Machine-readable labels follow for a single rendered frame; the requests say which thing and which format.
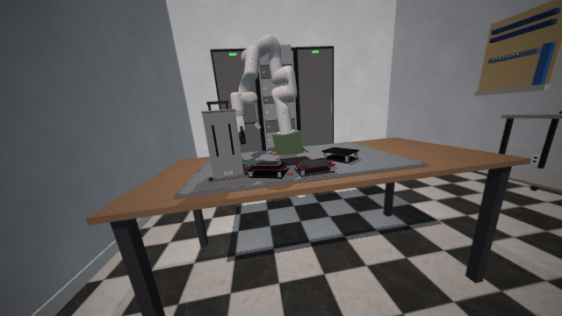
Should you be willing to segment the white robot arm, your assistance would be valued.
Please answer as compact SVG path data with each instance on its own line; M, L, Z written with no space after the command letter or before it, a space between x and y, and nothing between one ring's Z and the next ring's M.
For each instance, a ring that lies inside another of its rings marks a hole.
M281 47L273 35L265 35L253 46L248 47L241 54L241 61L245 65L239 92L230 94L232 109L236 109L236 116L246 116L245 106L257 102L257 95L250 91L251 85L258 77L260 58L270 53L269 65L271 80L274 84L288 83L272 90L271 95L277 113L279 132L277 134L294 133L290 109L286 100L297 97L297 84L293 67L282 65Z

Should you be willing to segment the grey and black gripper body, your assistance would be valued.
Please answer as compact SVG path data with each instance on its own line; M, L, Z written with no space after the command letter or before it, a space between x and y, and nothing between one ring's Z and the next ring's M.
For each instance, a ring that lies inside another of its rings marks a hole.
M236 120L237 120L237 126L238 126L238 133L241 132L241 128L240 126L242 126L242 129L245 133L245 121L244 121L244 117L246 116L236 116Z

